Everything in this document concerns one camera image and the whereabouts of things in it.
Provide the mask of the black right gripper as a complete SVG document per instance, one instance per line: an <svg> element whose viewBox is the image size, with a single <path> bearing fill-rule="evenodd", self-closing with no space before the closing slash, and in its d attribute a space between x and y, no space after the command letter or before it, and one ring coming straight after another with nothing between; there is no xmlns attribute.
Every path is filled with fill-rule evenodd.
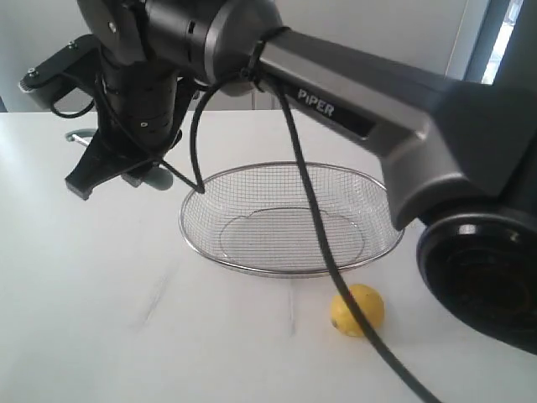
<svg viewBox="0 0 537 403"><path fill-rule="evenodd" d="M121 176L132 187L167 187L160 161L180 136L185 103L178 71L167 62L103 62L96 76L98 129L65 178L87 200L99 185Z"/></svg>

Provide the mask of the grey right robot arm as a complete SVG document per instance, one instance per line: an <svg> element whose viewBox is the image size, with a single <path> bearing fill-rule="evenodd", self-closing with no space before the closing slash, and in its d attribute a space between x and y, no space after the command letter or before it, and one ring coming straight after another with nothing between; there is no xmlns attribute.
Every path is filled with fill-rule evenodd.
<svg viewBox="0 0 537 403"><path fill-rule="evenodd" d="M98 130L66 185L160 163L196 92L259 88L374 154L393 225L451 314L536 350L536 95L458 81L284 26L272 1L81 1Z"/></svg>

